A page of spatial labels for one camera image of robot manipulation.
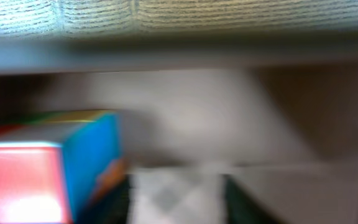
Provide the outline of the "white cardboard box pink interior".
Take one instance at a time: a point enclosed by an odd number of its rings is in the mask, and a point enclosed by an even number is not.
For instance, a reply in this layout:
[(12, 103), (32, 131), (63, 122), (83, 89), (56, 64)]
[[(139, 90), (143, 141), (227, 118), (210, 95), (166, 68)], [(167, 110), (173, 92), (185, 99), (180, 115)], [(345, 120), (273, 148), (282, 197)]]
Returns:
[(127, 223), (226, 223), (230, 175), (278, 223), (358, 223), (358, 42), (0, 42), (0, 124), (119, 117)]

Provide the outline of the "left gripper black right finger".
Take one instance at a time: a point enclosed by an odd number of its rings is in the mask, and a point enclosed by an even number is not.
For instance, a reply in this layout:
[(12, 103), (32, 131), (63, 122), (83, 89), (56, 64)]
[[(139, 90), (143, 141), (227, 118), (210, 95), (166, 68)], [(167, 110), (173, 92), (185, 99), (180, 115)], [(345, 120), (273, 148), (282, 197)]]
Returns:
[(278, 220), (253, 201), (230, 175), (223, 178), (227, 224), (278, 224)]

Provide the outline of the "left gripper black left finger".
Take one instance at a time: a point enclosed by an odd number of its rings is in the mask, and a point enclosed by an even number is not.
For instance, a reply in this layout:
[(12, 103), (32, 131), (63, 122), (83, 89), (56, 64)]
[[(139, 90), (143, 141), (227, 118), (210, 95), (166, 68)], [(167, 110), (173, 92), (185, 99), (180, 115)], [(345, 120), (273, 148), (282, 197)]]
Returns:
[(130, 177), (127, 175), (116, 188), (84, 210), (76, 224), (126, 224), (131, 204), (130, 189)]

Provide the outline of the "multicoloured puzzle cube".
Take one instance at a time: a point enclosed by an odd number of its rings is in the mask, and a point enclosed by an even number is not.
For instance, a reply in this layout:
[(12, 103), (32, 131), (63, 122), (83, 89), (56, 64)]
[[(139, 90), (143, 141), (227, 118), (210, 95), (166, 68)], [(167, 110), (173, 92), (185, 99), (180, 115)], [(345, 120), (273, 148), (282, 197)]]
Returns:
[(113, 111), (0, 124), (0, 223), (75, 223), (124, 178)]

